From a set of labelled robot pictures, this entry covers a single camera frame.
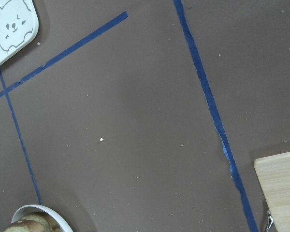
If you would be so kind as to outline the wooden cutting board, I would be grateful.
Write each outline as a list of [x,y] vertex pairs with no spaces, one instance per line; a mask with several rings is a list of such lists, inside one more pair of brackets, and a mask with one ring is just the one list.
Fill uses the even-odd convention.
[[254,169],[269,208],[265,230],[290,232],[290,152],[256,159]]

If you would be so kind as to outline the white plate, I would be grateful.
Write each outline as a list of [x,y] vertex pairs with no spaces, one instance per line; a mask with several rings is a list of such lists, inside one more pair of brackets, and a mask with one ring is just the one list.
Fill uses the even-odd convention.
[[65,219],[61,215],[59,215],[57,212],[55,212],[49,207],[38,205],[38,204],[29,204],[29,205],[24,205],[18,208],[11,219],[11,223],[14,223],[20,220],[23,216],[29,213],[34,213],[34,212],[47,213],[50,217],[52,217],[59,224],[60,229],[63,232],[73,232],[72,228],[69,226],[69,224],[65,221]]

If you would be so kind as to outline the bread slice toast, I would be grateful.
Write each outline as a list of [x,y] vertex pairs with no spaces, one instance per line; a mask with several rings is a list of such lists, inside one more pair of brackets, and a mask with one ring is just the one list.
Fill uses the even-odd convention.
[[45,212],[34,212],[6,227],[4,232],[62,232],[60,225]]

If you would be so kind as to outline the cream bear tray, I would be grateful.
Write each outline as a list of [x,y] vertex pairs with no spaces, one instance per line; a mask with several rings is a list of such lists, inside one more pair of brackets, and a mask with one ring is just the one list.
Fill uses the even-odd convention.
[[38,29],[32,0],[0,0],[0,65],[32,42]]

